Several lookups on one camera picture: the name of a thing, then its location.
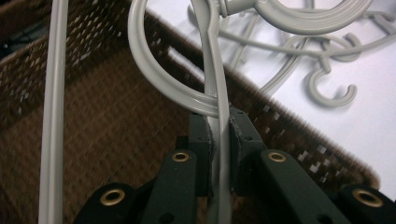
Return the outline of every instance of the gray plastic hanger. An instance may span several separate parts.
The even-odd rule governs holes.
[[[331,10],[303,12],[284,7],[277,0],[192,0],[203,45],[205,94],[181,85],[158,65],[149,51],[144,35],[143,20],[147,0],[132,2],[128,19],[128,38],[138,67],[148,81],[164,95],[196,113],[209,116],[210,128],[217,139],[217,154],[213,164],[215,171],[212,176],[215,196],[209,202],[209,223],[231,223],[232,212],[228,140],[230,114],[217,42],[219,15],[227,17],[255,8],[265,20],[282,30],[302,35],[322,35],[352,23],[371,2],[372,0],[346,0]]]

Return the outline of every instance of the curved hanger hook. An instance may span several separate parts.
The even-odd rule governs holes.
[[[290,9],[278,0],[228,0],[227,14],[254,7],[269,23],[297,35],[323,35],[339,30],[359,18],[373,0],[344,0],[326,11],[303,12]]]
[[[326,71],[323,68],[320,68],[319,70],[312,73],[308,82],[308,90],[310,91],[312,97],[322,105],[331,106],[331,107],[350,104],[353,101],[353,99],[355,99],[356,93],[358,92],[358,88],[355,85],[348,86],[346,95],[338,99],[329,99],[323,96],[318,91],[318,80],[322,76],[327,74],[328,73],[326,73]]]

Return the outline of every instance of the gray plastic wire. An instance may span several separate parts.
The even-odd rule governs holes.
[[[67,0],[52,2],[41,148],[38,223],[63,222],[64,62]]]
[[[229,105],[222,60],[217,42],[219,33],[219,11],[212,0],[193,1],[198,11],[205,60],[205,93],[185,87],[169,76],[155,61],[149,51],[144,35],[144,11],[147,0],[133,1],[128,18],[128,39],[134,60],[139,69],[160,92],[178,104],[196,113],[209,117],[214,133],[219,161],[219,175],[214,176],[213,188],[218,195],[214,203],[216,223],[231,223],[230,151],[229,151]]]

